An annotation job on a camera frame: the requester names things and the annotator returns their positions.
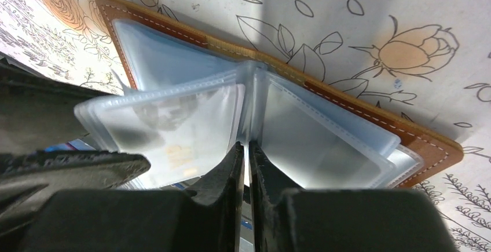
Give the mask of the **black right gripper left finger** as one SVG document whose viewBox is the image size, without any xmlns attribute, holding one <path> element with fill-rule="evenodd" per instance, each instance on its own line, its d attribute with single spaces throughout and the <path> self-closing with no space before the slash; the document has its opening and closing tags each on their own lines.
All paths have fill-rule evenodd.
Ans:
<svg viewBox="0 0 491 252">
<path fill-rule="evenodd" d="M 237 251 L 244 148 L 184 190 L 69 190 L 54 194 L 20 251 Z"/>
</svg>

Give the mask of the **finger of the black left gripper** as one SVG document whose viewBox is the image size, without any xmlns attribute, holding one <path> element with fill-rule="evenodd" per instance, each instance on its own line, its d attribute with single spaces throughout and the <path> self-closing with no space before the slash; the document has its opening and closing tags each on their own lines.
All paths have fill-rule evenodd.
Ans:
<svg viewBox="0 0 491 252">
<path fill-rule="evenodd" d="M 25 226 L 57 191 L 115 188 L 150 166 L 142 155 L 108 151 L 1 154 L 1 227 Z"/>
</svg>

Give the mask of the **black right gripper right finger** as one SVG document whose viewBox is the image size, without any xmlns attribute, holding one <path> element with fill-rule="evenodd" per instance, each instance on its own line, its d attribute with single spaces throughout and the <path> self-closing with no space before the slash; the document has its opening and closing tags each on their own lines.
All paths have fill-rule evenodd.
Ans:
<svg viewBox="0 0 491 252">
<path fill-rule="evenodd" d="M 256 251 L 455 251 L 435 206 L 410 189 L 306 190 L 248 145 Z"/>
</svg>

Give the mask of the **silver VIP credit card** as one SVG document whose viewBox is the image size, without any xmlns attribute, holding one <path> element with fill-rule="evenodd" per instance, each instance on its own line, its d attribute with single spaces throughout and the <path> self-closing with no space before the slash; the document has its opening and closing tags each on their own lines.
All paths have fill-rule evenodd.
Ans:
<svg viewBox="0 0 491 252">
<path fill-rule="evenodd" d="M 147 153 L 151 169 L 139 176 L 140 188 L 155 189 L 204 175 L 225 156 L 236 100 L 201 103 L 174 132 L 161 132 L 165 143 Z"/>
</svg>

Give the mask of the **brown leather card holder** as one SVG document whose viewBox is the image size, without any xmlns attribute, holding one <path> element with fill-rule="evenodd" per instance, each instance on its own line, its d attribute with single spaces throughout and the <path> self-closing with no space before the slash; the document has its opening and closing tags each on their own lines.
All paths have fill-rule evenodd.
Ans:
<svg viewBox="0 0 491 252">
<path fill-rule="evenodd" d="M 245 146 L 245 184 L 253 141 L 307 189 L 411 187 L 463 158 L 453 140 L 357 99 L 364 80 L 341 91 L 129 1 L 95 3 L 128 79 L 123 95 L 74 109 L 103 149 L 148 159 L 165 143 L 160 133 L 176 131 L 201 103 L 235 99 L 227 152 Z M 123 187 L 142 189 L 139 176 Z"/>
</svg>

